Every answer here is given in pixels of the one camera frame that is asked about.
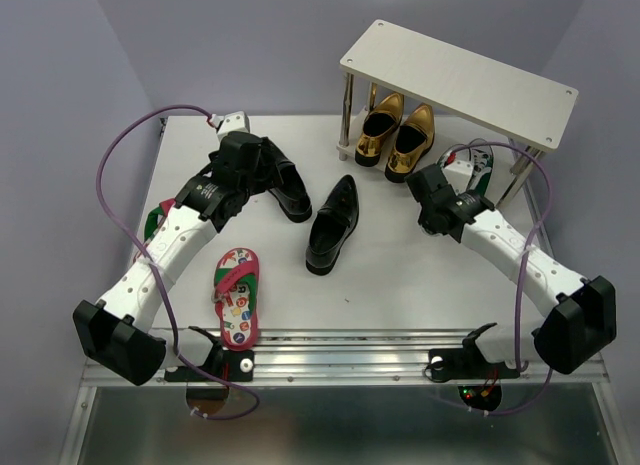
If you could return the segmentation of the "aluminium rail frame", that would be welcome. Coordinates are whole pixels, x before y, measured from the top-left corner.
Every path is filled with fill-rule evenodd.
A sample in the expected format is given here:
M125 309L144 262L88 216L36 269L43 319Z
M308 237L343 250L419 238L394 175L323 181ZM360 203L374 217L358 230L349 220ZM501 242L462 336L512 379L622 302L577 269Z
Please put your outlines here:
M423 375L427 353L462 332L268 331L256 348L261 406L208 422L187 387L134 387L89 364L64 464L630 464L601 359L502 386L502 413L463 410L454 383Z

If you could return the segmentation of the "right gold loafer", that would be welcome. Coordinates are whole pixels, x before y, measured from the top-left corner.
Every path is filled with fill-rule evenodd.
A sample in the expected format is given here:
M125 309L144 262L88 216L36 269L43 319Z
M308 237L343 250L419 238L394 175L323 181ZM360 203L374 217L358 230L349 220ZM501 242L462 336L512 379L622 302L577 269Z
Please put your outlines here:
M402 183L420 159L430 151L435 139L435 119L431 105L419 105L400 125L384 175L392 183Z

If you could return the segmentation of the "black loafer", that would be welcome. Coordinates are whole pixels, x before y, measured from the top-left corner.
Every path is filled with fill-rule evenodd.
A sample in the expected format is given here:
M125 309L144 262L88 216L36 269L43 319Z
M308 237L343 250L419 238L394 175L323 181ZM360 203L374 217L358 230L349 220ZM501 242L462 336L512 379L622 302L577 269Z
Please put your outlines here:
M329 274L346 240L359 220L359 197L355 179L344 175L333 187L312 224L305 265L319 276Z
M293 223L308 220L311 200L296 165L268 137L263 138L261 158L266 165L266 191L277 200L284 215Z

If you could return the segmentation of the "pink flip-flop front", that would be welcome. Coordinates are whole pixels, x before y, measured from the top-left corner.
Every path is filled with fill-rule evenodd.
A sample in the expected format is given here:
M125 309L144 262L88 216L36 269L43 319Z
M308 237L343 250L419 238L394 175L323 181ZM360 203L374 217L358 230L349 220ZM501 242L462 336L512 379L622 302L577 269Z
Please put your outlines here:
M258 339L259 276L259 259L246 247L231 249L217 263L212 302L221 340L231 351L249 350Z

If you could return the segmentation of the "left gold loafer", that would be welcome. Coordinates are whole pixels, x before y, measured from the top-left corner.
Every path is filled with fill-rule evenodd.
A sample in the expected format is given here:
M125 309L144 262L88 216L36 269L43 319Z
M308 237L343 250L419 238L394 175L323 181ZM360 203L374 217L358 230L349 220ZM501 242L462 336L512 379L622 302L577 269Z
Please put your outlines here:
M387 138L399 127L404 114L404 96L393 92L370 111L356 144L355 161L364 167L378 164Z

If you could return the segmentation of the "gold loafer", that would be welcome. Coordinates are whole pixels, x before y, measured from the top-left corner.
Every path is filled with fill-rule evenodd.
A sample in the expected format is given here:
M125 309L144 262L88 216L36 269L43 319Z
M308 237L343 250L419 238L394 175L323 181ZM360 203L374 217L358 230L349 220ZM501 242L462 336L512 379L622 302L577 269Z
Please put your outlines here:
M400 125L384 175L392 183L402 183L420 159L430 151L435 139L435 119L431 105L419 105Z
M370 111L356 144L355 161L364 167L378 164L387 138L399 127L404 114L404 96L393 92Z

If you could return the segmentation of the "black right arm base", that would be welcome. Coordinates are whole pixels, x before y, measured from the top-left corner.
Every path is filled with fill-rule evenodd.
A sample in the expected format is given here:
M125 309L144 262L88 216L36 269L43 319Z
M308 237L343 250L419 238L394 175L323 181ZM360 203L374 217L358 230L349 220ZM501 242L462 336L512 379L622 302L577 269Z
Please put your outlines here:
M489 323L471 331L457 348L431 349L422 374L434 383L450 380L517 379L520 373L509 368L504 360L488 362L476 341L496 323Z

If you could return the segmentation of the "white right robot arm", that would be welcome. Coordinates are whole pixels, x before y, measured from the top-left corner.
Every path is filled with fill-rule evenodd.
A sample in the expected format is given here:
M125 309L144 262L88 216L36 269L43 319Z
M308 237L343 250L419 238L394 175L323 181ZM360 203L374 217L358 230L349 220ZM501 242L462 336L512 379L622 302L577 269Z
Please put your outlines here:
M483 378L493 366L501 377L516 378L518 360L542 361L569 375L616 338L616 291L609 280L587 279L527 243L484 196L456 193L437 165L413 173L406 183L421 207L423 230L479 254L515 283L517 299L528 298L540 314L526 325L483 325L460 347L436 351L434 380Z

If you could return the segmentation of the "green sneaker with laces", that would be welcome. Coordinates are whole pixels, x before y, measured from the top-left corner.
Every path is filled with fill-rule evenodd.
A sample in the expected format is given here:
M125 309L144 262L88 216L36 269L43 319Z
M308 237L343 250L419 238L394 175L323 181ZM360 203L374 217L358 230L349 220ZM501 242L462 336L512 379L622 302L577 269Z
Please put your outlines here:
M475 190L479 194L485 195L493 173L494 152L484 139L474 139L471 144L473 148L469 152L473 170L466 190Z

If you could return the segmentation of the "pink flip-flop left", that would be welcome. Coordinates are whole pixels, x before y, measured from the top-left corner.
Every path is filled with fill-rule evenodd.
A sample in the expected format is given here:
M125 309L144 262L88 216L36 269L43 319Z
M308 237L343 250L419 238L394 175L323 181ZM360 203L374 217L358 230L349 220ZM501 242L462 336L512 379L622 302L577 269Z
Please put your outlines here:
M166 219L169 210L174 206L175 200L173 198L164 200L158 204L158 206L152 209L146 218L143 228L143 238L145 242L152 239L158 228Z

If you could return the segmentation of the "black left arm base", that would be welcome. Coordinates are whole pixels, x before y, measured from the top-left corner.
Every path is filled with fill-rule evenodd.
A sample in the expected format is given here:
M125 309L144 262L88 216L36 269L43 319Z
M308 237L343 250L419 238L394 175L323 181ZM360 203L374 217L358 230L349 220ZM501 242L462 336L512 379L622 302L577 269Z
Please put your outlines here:
M188 360L198 368L229 382L251 382L255 367L253 350L233 351L224 347L220 338L209 330L190 326L180 333L180 347ZM186 366L167 349L164 379L169 383L210 382L197 371Z

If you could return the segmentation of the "white two-tier shoe shelf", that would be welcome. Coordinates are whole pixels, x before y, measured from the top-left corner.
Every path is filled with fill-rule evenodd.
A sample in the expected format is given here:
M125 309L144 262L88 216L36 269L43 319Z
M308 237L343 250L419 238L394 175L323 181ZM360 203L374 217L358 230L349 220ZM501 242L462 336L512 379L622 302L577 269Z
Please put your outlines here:
M470 141L494 154L488 195L505 206L533 168L527 158L500 151L495 142L522 146L541 158L560 145L574 109L576 89L383 20L374 21L340 60L346 83L338 156L356 155L369 112L399 93L404 110L428 104L435 137L421 164Z

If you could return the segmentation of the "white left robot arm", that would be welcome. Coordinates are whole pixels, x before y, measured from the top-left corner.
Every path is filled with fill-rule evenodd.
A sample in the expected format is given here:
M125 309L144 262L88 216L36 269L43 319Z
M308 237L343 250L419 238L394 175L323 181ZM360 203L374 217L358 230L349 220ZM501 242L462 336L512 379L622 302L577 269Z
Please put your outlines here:
M273 144L234 131L175 197L163 224L125 275L96 302L83 300L73 322L85 355L134 385L168 367L176 341L150 333L169 290L196 255L249 199L281 184Z

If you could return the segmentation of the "pink flip-flop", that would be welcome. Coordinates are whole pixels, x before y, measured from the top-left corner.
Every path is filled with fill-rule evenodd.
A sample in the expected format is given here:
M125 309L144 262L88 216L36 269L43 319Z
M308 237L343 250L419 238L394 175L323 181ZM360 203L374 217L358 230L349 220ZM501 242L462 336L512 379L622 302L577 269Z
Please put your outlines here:
M174 206L175 200L173 198L164 200L158 204L158 206L152 209L146 218L143 228L143 238L145 242L152 239L158 228L166 219L169 210Z
M246 247L231 249L217 263L212 302L221 340L231 351L249 350L258 339L259 276L259 259Z

